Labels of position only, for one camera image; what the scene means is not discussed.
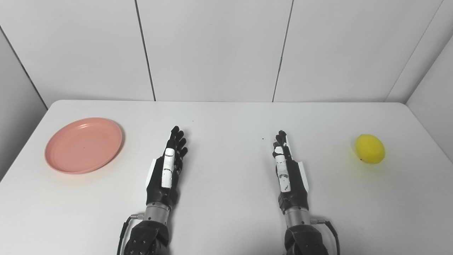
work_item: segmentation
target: table surface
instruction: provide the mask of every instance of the table surface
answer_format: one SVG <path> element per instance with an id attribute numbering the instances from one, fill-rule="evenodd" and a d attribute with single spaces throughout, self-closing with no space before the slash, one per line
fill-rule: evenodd
<path id="1" fill-rule="evenodd" d="M 87 117 L 109 118 L 125 134 L 120 153 L 82 175 L 52 170 L 51 136 Z M 450 254 L 453 164 L 399 103 L 54 103 L 0 182 L 4 255 L 115 254 L 122 223 L 145 209 L 145 179 L 169 131 L 188 139 L 170 224 L 172 255 L 280 255 L 284 217 L 272 157 L 285 130 L 303 161 L 314 216 L 337 229 L 343 254 Z M 357 136 L 386 147 L 380 164 L 361 162 Z M 332 252 L 332 237 L 319 229 Z"/>

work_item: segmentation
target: robotic hand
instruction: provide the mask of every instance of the robotic hand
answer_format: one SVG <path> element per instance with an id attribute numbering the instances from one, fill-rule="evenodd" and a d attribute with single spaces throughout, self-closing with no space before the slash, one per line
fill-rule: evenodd
<path id="1" fill-rule="evenodd" d="M 304 167 L 292 159 L 284 131 L 281 130 L 275 139 L 272 155 L 275 158 L 275 171 L 280 184 L 279 205 L 288 227 L 284 237 L 286 255 L 328 255 L 321 233 L 311 224 L 324 223 L 331 230 L 333 227 L 331 228 L 332 225 L 328 221 L 310 218 L 308 183 Z"/>
<path id="2" fill-rule="evenodd" d="M 178 201 L 176 186 L 183 168 L 183 157 L 188 151 L 184 147 L 186 139 L 183 136 L 184 132 L 175 126 L 163 155 L 156 160 L 146 188 L 146 210 L 143 221 L 132 228 L 124 255 L 168 254 L 167 220 Z"/>

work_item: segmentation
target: black cable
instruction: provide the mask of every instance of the black cable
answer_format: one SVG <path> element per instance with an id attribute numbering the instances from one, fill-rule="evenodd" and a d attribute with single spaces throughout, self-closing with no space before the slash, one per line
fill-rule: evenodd
<path id="1" fill-rule="evenodd" d="M 130 220 L 132 220 L 131 217 L 127 218 L 126 222 L 123 223 L 123 228 L 121 229 L 121 234 L 120 234 L 120 242 L 118 243 L 118 251 L 116 252 L 116 255 L 120 255 L 120 253 L 121 253 L 121 246 L 123 244 L 124 235 L 126 234 L 126 230 L 127 230 L 127 227 L 129 226 Z"/>
<path id="2" fill-rule="evenodd" d="M 332 232 L 333 237 L 335 237 L 335 243 L 337 244 L 337 255 L 340 255 L 340 241 L 338 240 L 338 234 L 330 221 L 326 221 L 325 224 L 329 228 L 330 232 Z"/>

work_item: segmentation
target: pink plate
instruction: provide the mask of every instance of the pink plate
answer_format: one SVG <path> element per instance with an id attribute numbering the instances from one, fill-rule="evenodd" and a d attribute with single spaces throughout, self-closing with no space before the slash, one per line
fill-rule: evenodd
<path id="1" fill-rule="evenodd" d="M 85 118 L 56 132 L 46 146 L 47 164 L 69 174 L 87 173 L 107 164 L 118 153 L 123 134 L 105 118 Z"/>

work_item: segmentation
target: lemon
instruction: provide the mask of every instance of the lemon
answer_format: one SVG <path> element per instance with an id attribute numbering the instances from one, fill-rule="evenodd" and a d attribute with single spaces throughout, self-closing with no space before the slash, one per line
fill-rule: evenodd
<path id="1" fill-rule="evenodd" d="M 377 164 L 386 156 L 384 145 L 373 135 L 363 134 L 357 137 L 356 151 L 360 160 L 370 164 Z"/>

